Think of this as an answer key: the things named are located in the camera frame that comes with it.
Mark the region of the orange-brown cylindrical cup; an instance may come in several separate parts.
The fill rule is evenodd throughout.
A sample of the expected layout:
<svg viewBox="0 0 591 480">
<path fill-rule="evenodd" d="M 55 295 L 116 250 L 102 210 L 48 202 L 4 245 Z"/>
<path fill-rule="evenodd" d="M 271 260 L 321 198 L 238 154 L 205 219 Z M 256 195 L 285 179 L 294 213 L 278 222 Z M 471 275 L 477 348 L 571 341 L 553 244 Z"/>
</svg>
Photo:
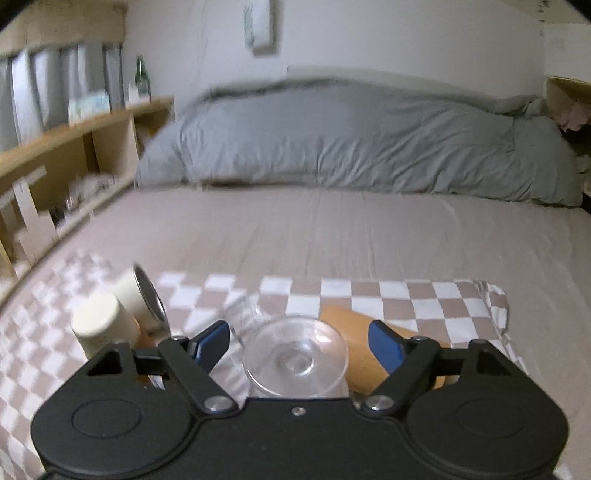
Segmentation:
<svg viewBox="0 0 591 480">
<path fill-rule="evenodd" d="M 373 319 L 332 304 L 322 308 L 320 319 L 335 328 L 348 344 L 346 382 L 349 390 L 369 395 L 388 377 L 387 371 L 370 351 L 369 329 Z"/>
</svg>

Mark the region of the green glass bottle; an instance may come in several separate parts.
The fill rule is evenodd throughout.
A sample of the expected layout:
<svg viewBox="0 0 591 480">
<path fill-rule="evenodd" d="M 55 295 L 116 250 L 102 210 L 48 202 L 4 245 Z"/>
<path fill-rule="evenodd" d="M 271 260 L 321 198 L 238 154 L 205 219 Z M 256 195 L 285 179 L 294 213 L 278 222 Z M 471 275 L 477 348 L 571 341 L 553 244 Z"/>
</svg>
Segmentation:
<svg viewBox="0 0 591 480">
<path fill-rule="evenodd" d="M 151 100 L 150 79 L 146 71 L 144 59 L 141 55 L 136 58 L 134 88 L 138 100 L 145 102 Z"/>
</svg>

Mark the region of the white wall unit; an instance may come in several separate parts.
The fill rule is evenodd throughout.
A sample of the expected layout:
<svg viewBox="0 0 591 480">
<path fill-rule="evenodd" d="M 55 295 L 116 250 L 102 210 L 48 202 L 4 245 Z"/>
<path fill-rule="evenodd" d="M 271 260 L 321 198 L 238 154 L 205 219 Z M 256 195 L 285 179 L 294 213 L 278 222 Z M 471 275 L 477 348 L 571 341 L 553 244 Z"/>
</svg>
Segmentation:
<svg viewBox="0 0 591 480">
<path fill-rule="evenodd" d="M 279 5 L 279 1 L 256 0 L 243 7 L 245 47 L 254 56 L 276 54 Z"/>
</svg>

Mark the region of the cream steel-rimmed mug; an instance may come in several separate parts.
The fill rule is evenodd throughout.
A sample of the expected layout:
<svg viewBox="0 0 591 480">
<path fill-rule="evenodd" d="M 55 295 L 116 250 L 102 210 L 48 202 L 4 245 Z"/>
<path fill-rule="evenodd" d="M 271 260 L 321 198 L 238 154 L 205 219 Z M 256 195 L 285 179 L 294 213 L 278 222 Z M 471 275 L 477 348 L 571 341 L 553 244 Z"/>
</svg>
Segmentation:
<svg viewBox="0 0 591 480">
<path fill-rule="evenodd" d="M 139 264 L 135 263 L 119 276 L 112 292 L 144 332 L 152 334 L 169 330 L 164 304 Z"/>
</svg>

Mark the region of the cream cup with brown sleeve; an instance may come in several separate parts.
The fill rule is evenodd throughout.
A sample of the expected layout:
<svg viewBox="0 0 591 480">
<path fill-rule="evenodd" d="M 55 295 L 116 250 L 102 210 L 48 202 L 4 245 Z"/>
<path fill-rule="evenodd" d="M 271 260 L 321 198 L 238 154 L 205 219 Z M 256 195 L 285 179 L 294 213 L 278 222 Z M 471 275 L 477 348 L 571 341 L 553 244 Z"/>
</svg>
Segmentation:
<svg viewBox="0 0 591 480">
<path fill-rule="evenodd" d="M 132 348 L 154 348 L 154 340 L 109 292 L 96 292 L 73 309 L 71 330 L 87 360 L 110 343 Z"/>
</svg>

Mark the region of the clear ribbed glass tumbler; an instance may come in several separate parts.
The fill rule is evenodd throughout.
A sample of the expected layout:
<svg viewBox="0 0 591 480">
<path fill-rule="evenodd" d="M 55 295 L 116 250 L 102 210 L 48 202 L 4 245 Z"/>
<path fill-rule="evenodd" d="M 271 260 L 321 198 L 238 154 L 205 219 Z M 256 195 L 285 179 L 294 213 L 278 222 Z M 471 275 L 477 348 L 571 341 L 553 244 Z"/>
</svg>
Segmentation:
<svg viewBox="0 0 591 480">
<path fill-rule="evenodd" d="M 245 346 L 252 336 L 266 321 L 266 313 L 259 306 L 257 295 L 242 296 L 224 308 L 222 317 L 228 323 L 229 329 L 235 340 Z"/>
</svg>

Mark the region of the grey duvet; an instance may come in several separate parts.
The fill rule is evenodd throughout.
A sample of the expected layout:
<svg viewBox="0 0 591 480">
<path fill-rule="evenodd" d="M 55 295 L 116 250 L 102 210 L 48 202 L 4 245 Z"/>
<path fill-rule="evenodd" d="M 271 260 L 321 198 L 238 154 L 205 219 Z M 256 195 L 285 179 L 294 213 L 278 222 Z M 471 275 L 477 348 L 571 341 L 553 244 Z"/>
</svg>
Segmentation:
<svg viewBox="0 0 591 480">
<path fill-rule="evenodd" d="M 496 100 L 329 78 L 201 96 L 147 143 L 135 183 L 583 202 L 576 156 L 540 98 Z"/>
</svg>

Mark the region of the cardboard piece on shelf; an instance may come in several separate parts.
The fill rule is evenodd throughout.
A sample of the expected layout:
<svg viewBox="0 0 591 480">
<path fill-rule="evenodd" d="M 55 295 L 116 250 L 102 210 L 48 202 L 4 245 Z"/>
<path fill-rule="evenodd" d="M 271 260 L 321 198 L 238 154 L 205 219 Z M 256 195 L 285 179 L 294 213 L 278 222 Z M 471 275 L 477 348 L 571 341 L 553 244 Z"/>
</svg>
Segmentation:
<svg viewBox="0 0 591 480">
<path fill-rule="evenodd" d="M 16 181 L 13 193 L 23 220 L 23 227 L 13 237 L 14 243 L 26 260 L 34 264 L 58 242 L 58 234 L 51 215 L 37 211 L 26 180 Z"/>
</svg>

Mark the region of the wooden headboard shelf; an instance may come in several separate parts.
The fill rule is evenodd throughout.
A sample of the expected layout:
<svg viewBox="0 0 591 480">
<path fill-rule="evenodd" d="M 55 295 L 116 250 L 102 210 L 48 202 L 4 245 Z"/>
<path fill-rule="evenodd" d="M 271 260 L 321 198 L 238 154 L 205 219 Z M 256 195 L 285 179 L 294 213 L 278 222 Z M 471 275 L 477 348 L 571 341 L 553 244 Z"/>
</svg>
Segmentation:
<svg viewBox="0 0 591 480">
<path fill-rule="evenodd" d="M 173 98 L 162 97 L 57 127 L 1 154 L 3 280 L 19 278 L 40 261 L 30 264 L 14 243 L 23 220 L 13 184 L 19 179 L 27 181 L 37 211 L 51 215 L 60 242 L 94 210 L 132 184 L 143 151 L 142 139 L 168 122 L 172 108 Z"/>
</svg>

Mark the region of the beige bed mattress sheet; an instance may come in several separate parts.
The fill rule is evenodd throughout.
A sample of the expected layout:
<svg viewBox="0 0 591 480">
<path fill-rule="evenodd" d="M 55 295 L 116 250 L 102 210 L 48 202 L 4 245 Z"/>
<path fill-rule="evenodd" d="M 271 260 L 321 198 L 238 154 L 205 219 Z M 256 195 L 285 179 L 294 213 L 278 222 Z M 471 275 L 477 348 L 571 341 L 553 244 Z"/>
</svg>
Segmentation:
<svg viewBox="0 0 591 480">
<path fill-rule="evenodd" d="M 273 315 L 329 305 L 453 346 L 489 339 L 564 410 L 590 417 L 590 217 L 466 196 L 318 188 L 132 189 L 96 215 L 1 319 L 13 434 L 85 362 L 72 311 L 141 266 L 175 335 L 239 297 Z"/>
</svg>

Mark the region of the ribbed clear stemmed glass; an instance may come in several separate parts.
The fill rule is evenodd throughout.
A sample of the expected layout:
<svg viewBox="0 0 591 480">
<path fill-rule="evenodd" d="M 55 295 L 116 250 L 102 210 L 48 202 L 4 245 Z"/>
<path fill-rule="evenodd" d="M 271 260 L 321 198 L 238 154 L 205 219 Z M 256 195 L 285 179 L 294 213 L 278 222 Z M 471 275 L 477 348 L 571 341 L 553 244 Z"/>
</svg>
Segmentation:
<svg viewBox="0 0 591 480">
<path fill-rule="evenodd" d="M 249 337 L 242 357 L 252 396 L 329 399 L 349 395 L 349 349 L 335 328 L 308 316 L 283 316 Z"/>
</svg>

